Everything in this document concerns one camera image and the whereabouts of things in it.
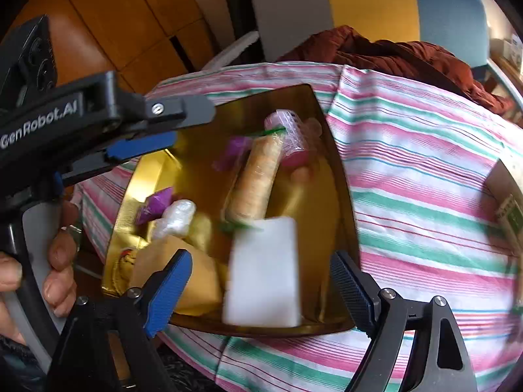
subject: metal screw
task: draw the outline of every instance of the metal screw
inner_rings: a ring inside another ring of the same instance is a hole
[[[394,299],[396,297],[396,291],[394,289],[381,289],[380,293],[381,296],[383,296],[386,299]]]
[[[142,289],[139,287],[132,287],[129,290],[127,290],[127,297],[130,297],[131,299],[139,298],[142,294]]]
[[[156,104],[153,104],[153,107],[151,108],[152,112],[155,114],[155,115],[160,115],[161,112],[163,112],[163,104],[161,103],[156,103]]]
[[[435,296],[434,302],[439,306],[445,306],[447,304],[447,300],[443,296]]]
[[[85,305],[87,302],[89,302],[89,299],[87,298],[87,296],[79,296],[78,298],[76,298],[76,304],[77,305]]]

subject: blue gripper pad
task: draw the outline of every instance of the blue gripper pad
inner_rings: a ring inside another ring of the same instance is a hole
[[[134,140],[119,140],[106,150],[108,158],[127,160],[146,153],[167,149],[176,142],[176,132],[169,131]]]
[[[373,317],[372,302],[363,291],[358,279],[336,253],[330,258],[330,275],[338,286],[339,293],[356,327],[365,332],[368,337],[374,337],[376,322]]]
[[[143,326],[147,337],[154,337],[165,328],[192,271],[191,254],[185,249],[179,249],[161,272],[165,278],[148,303],[147,319]]]

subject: white wrapped item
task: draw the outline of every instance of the white wrapped item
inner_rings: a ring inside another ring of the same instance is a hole
[[[157,240],[166,235],[184,238],[189,233],[196,205],[187,199],[180,199],[171,204],[159,220],[156,220],[151,240]]]

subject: red cloth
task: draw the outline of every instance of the red cloth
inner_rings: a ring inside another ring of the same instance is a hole
[[[279,58],[284,60],[350,65],[414,79],[464,95],[497,114],[513,106],[512,100],[486,92],[473,79],[469,65],[443,47],[422,41],[371,43],[347,25],[312,35]]]

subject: plastic wrap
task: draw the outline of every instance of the plastic wrap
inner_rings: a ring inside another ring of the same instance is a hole
[[[265,129],[273,129],[279,125],[285,127],[287,132],[283,140],[282,166],[298,168],[307,165],[310,148],[299,116],[293,111],[278,109],[265,118]]]
[[[194,202],[187,199],[177,200],[165,210],[162,218],[156,220],[151,232],[151,240],[161,239],[166,235],[184,238],[189,233],[194,212],[196,212]]]
[[[265,217],[270,191],[280,163],[284,134],[254,140],[245,168],[236,181],[228,204],[230,221],[260,220]]]

